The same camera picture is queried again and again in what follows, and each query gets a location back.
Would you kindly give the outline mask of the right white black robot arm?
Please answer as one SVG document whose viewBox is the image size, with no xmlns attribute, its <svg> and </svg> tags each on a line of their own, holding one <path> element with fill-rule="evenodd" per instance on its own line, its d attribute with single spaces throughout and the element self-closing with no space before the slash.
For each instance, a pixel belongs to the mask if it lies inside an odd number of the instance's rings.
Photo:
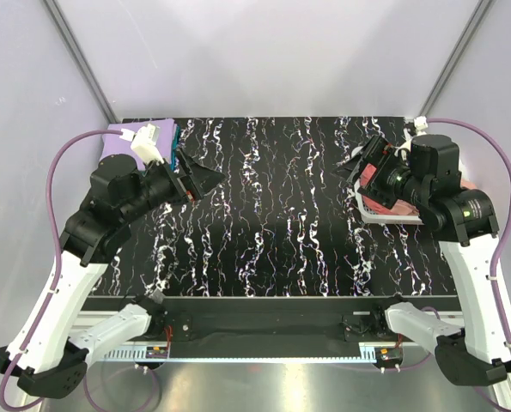
<svg viewBox="0 0 511 412">
<path fill-rule="evenodd" d="M 511 347 L 503 332 L 511 310 L 497 311 L 494 291 L 503 288 L 492 263 L 499 226 L 490 198 L 461 184 L 459 146 L 448 136 L 421 135 L 402 156 L 385 138 L 373 137 L 334 174 L 353 185 L 367 166 L 375 171 L 358 193 L 391 209 L 397 201 L 415 207 L 439 242 L 451 270 L 464 317 L 456 327 L 399 296 L 374 306 L 368 326 L 375 337 L 404 336 L 429 351 L 442 374 L 458 386 L 491 386 L 511 373 Z"/>
</svg>

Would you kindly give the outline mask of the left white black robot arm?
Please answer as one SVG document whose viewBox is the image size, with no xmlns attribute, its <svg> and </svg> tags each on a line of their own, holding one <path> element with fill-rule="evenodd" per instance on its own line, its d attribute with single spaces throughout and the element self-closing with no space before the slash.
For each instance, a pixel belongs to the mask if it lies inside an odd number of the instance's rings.
<svg viewBox="0 0 511 412">
<path fill-rule="evenodd" d="M 55 263 L 33 312 L 15 340 L 0 347 L 0 373 L 32 397 L 62 399 L 104 355 L 132 338 L 159 338 L 166 328 L 161 293 L 137 296 L 86 330 L 71 328 L 92 287 L 131 237 L 131 224 L 164 203 L 203 199 L 225 177 L 182 149 L 182 168 L 151 161 L 143 172 L 127 154 L 113 154 L 91 173 L 79 210 L 65 224 Z"/>
</svg>

